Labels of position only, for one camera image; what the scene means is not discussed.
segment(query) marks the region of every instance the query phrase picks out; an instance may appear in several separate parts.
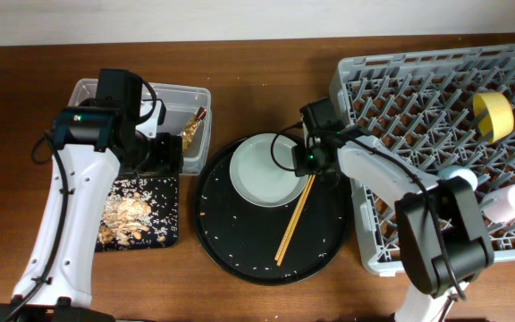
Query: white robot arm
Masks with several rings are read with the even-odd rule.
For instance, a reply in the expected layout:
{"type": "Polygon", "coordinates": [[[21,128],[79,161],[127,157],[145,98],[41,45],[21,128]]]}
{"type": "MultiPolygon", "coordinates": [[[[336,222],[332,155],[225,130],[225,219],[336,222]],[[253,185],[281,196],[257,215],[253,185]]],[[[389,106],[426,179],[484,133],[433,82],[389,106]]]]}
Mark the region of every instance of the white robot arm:
{"type": "Polygon", "coordinates": [[[156,133],[164,118],[150,85],[123,70],[101,70],[95,98],[59,114],[44,138],[53,152],[45,213],[12,303],[0,304],[0,322],[49,321],[48,309],[53,321],[114,322],[88,309],[98,227],[118,176],[180,172],[182,138],[156,133]],[[147,111],[140,110],[143,85],[152,97],[147,111]]]}
{"type": "Polygon", "coordinates": [[[394,320],[443,318],[454,299],[465,299],[462,290],[494,263],[472,187],[460,177],[441,180],[422,172],[370,133],[345,128],[328,98],[300,111],[306,144],[292,151],[296,175],[341,172],[395,209],[401,261],[412,285],[394,320]],[[441,219],[451,220],[452,227],[441,232],[441,219]]]}

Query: white bowl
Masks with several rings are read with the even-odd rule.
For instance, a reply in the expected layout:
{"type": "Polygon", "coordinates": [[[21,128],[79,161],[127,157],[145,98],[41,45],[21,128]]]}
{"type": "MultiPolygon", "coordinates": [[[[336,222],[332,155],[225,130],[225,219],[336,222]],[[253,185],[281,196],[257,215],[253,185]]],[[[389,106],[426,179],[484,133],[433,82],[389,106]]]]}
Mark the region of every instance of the white bowl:
{"type": "MultiPolygon", "coordinates": [[[[274,163],[270,147],[275,134],[258,134],[243,141],[233,152],[230,178],[233,188],[248,202],[261,207],[279,207],[301,194],[308,177],[296,177],[274,163]]],[[[275,160],[293,168],[291,148],[296,143],[279,136],[275,141],[275,160]]]]}

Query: wooden chopsticks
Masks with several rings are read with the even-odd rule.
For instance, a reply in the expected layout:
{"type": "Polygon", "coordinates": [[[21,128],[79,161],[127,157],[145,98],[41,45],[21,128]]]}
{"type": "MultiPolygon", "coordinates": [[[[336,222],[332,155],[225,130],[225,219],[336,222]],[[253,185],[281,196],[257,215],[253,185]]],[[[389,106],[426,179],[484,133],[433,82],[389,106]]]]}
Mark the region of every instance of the wooden chopsticks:
{"type": "Polygon", "coordinates": [[[295,230],[295,226],[297,225],[298,220],[300,220],[301,212],[303,212],[303,207],[305,206],[305,201],[308,198],[309,191],[311,190],[311,186],[313,185],[313,181],[315,180],[315,175],[312,174],[308,178],[308,182],[305,184],[305,188],[303,193],[301,193],[301,197],[297,202],[297,206],[295,206],[295,210],[293,210],[293,215],[291,216],[290,223],[287,225],[287,229],[285,230],[285,234],[283,235],[282,243],[279,245],[279,249],[277,250],[277,254],[275,254],[275,260],[277,260],[277,266],[280,266],[283,261],[283,257],[285,256],[285,251],[287,251],[287,246],[290,244],[291,237],[293,236],[293,231],[295,230]]]}

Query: yellow cup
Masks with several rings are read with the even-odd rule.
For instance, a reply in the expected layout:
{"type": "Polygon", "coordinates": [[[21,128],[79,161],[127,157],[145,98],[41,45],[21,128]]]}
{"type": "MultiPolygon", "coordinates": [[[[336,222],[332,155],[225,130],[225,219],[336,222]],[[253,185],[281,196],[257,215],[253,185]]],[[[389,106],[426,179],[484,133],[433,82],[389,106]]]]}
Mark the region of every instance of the yellow cup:
{"type": "Polygon", "coordinates": [[[505,137],[514,130],[514,113],[508,99],[500,92],[478,93],[473,99],[474,116],[486,109],[488,115],[478,124],[482,136],[493,133],[490,143],[505,137]]]}

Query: black mat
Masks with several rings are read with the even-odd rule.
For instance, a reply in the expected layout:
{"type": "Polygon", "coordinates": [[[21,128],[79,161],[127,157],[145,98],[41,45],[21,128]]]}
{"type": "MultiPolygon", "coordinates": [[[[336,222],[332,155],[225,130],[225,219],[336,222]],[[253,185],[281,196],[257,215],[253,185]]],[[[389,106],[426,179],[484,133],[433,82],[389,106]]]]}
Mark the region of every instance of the black mat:
{"type": "Polygon", "coordinates": [[[278,267],[274,256],[299,197],[285,206],[262,208],[236,192],[230,160],[245,139],[219,152],[200,176],[194,200],[198,237],[216,264],[244,280],[278,285],[307,278],[331,261],[348,235],[353,217],[350,181],[317,176],[278,267]]]}

